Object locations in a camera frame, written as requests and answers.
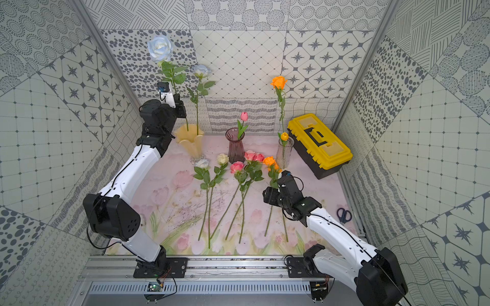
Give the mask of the white-blue rose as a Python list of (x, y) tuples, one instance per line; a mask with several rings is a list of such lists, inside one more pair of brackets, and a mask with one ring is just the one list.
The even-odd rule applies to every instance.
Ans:
[(164, 75), (164, 82), (172, 85), (173, 93), (179, 94), (177, 84), (183, 84), (186, 81), (185, 65), (172, 63), (174, 46), (166, 36), (156, 36), (148, 42), (148, 51), (151, 59), (158, 63)]
[(200, 183), (200, 188), (201, 190), (205, 191), (205, 211), (204, 211), (204, 216), (203, 216), (203, 221), (202, 225), (200, 228), (200, 233), (199, 233), (199, 238), (198, 240), (201, 239), (204, 227), (206, 224), (207, 216), (208, 216), (208, 211), (209, 211), (209, 205), (210, 205), (210, 187), (211, 187), (211, 175), (209, 172), (210, 166), (209, 166), (209, 160), (208, 159), (199, 159), (195, 164), (194, 164), (194, 171), (195, 174), (193, 177), (196, 180), (201, 181)]
[(200, 134), (199, 126), (199, 98), (209, 94), (209, 89), (216, 84), (214, 80), (207, 80), (211, 76), (211, 70), (205, 65), (194, 65), (191, 67), (192, 74), (198, 79), (198, 85), (195, 90), (187, 87), (190, 95), (190, 101), (194, 104), (196, 110), (196, 127), (197, 135)]

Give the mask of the yellow tulip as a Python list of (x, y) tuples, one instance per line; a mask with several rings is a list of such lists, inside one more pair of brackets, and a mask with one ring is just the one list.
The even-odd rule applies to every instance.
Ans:
[(278, 138), (279, 138), (279, 144), (282, 147), (288, 147), (289, 146), (289, 135), (286, 132), (283, 133), (278, 133)]

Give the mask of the pink tulip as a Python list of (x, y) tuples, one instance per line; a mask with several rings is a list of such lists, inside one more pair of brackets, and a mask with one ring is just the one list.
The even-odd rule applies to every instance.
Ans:
[(240, 119), (237, 121), (237, 139), (241, 140), (248, 128), (246, 122), (248, 121), (248, 113), (242, 112)]

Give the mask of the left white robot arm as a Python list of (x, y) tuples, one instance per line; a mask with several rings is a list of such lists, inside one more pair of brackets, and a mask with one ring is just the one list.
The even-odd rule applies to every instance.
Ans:
[(172, 130), (178, 119), (186, 118), (186, 109), (180, 96), (175, 94), (151, 99), (140, 106), (139, 112), (144, 123), (133, 153), (99, 193), (84, 198), (83, 206), (88, 217), (88, 232), (114, 238), (144, 263), (163, 265), (164, 248), (141, 228), (141, 216), (131, 203), (145, 176), (175, 138)]

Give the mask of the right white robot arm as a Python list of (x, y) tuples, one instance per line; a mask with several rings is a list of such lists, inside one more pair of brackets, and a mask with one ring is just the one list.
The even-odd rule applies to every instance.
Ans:
[(281, 208), (287, 219), (302, 223), (339, 252), (335, 255), (315, 244), (302, 257), (289, 258), (291, 278), (333, 277), (356, 292), (363, 305), (398, 305), (406, 298), (408, 287), (396, 255), (363, 241), (320, 202), (303, 196), (290, 172), (283, 171), (278, 187), (267, 187), (262, 194), (264, 203)]

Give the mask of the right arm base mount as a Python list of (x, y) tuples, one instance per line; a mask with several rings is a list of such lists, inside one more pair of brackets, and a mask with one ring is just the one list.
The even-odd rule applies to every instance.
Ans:
[(286, 255), (283, 259), (283, 263), (287, 267), (288, 277), (291, 279), (330, 277), (329, 274), (322, 273), (313, 261), (316, 257), (316, 254), (324, 250), (325, 246), (321, 244), (315, 244), (314, 246), (306, 250), (303, 253), (302, 257)]

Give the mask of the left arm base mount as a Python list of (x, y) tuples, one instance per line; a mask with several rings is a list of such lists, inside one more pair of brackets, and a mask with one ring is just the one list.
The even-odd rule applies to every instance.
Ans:
[(167, 276), (182, 279), (185, 277), (188, 260), (188, 258), (165, 258), (151, 263), (136, 260), (137, 266), (133, 277), (135, 279), (157, 279)]

